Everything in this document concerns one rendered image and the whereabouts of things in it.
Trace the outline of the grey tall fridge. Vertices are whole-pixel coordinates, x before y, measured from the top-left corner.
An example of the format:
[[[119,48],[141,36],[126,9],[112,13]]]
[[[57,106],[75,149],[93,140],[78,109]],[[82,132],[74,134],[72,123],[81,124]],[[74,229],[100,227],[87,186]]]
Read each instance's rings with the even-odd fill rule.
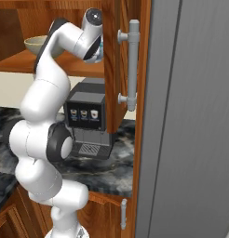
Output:
[[[152,0],[135,238],[229,232],[229,0]]]

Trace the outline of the beige bowl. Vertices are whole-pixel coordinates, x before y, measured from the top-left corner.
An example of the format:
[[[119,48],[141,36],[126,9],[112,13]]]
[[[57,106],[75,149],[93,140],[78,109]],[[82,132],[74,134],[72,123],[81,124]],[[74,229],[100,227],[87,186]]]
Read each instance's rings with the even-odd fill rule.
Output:
[[[56,45],[56,39],[48,35],[40,35],[24,40],[26,48],[38,56],[40,51],[43,51],[41,55],[42,59],[55,59],[64,52],[64,49]]]

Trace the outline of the wooden upper cabinet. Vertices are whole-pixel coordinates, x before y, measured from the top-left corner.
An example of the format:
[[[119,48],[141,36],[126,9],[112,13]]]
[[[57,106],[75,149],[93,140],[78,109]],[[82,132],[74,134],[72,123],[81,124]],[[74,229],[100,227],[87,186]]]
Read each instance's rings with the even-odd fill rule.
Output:
[[[0,10],[14,10],[19,17],[22,41],[45,35],[51,22],[58,17],[80,26],[90,7],[101,8],[101,0],[0,0]],[[29,50],[19,49],[0,60],[0,72],[32,73],[34,60],[35,55]],[[103,62],[88,64],[68,52],[62,53],[56,61],[71,76],[104,76]]]

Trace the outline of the black coffee machine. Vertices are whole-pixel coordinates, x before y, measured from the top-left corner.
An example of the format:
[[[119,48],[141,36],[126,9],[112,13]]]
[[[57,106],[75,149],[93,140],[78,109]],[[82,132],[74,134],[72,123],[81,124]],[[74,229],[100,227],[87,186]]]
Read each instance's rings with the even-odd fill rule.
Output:
[[[105,80],[85,78],[71,90],[63,105],[65,122],[74,135],[73,153],[94,159],[109,158],[115,134],[107,132]]]

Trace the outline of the wooden cabinet door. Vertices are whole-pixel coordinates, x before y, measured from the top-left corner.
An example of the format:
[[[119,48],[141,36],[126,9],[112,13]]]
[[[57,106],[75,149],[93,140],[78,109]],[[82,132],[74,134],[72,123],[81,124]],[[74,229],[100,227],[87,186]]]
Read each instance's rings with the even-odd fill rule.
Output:
[[[136,112],[140,113],[138,119],[142,121],[151,5],[152,0],[101,0],[108,133],[116,132],[127,112],[127,104],[118,103],[118,94],[126,96],[128,93],[128,44],[117,43],[117,32],[122,30],[127,33],[129,21],[133,19],[140,21]]]
[[[126,209],[126,228],[121,229],[122,196],[89,192],[88,203],[77,212],[81,225],[90,238],[132,238],[131,199]]]

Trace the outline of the wooden corner lower cabinet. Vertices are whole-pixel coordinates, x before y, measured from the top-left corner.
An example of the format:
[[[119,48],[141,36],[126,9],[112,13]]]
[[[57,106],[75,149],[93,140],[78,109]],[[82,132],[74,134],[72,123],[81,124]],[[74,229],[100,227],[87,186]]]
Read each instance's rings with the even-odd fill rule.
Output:
[[[44,238],[52,229],[51,208],[32,201],[17,185],[0,205],[0,238]]]

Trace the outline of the wooden lower cabinet door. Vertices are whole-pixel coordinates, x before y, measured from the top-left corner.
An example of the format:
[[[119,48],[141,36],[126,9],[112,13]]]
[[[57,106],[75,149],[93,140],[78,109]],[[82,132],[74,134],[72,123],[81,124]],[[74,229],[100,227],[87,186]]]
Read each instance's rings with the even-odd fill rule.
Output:
[[[77,212],[81,225],[90,238],[132,238],[131,199],[126,209],[126,228],[121,229],[122,196],[89,192],[88,203]]]

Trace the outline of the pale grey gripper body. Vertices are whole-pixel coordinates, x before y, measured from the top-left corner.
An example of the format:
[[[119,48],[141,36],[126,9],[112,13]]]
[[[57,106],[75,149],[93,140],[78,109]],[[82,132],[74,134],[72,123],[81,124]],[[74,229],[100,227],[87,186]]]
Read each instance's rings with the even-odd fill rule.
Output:
[[[99,47],[99,50],[95,53],[95,63],[101,62],[103,58],[103,46]]]

